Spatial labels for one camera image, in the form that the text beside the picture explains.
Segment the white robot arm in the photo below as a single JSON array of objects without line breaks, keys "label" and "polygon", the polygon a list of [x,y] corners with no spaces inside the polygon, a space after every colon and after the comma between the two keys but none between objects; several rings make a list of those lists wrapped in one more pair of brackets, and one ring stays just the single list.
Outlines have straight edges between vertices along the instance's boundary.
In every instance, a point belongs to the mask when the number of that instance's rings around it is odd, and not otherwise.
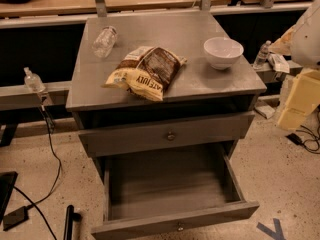
[{"label": "white robot arm", "polygon": [[314,1],[269,51],[290,56],[303,67],[293,79],[277,122],[280,128],[294,131],[320,105],[320,0]]}]

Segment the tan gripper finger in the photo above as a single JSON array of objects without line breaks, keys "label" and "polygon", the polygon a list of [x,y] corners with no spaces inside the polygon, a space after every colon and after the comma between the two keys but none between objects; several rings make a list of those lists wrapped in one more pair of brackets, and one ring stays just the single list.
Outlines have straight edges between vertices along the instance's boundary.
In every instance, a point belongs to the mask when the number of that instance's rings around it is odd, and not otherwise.
[{"label": "tan gripper finger", "polygon": [[311,114],[320,104],[320,72],[303,69],[294,79],[286,107],[303,115]]},{"label": "tan gripper finger", "polygon": [[301,111],[285,108],[280,114],[277,125],[283,130],[295,131],[304,123],[306,118],[307,116]]}]

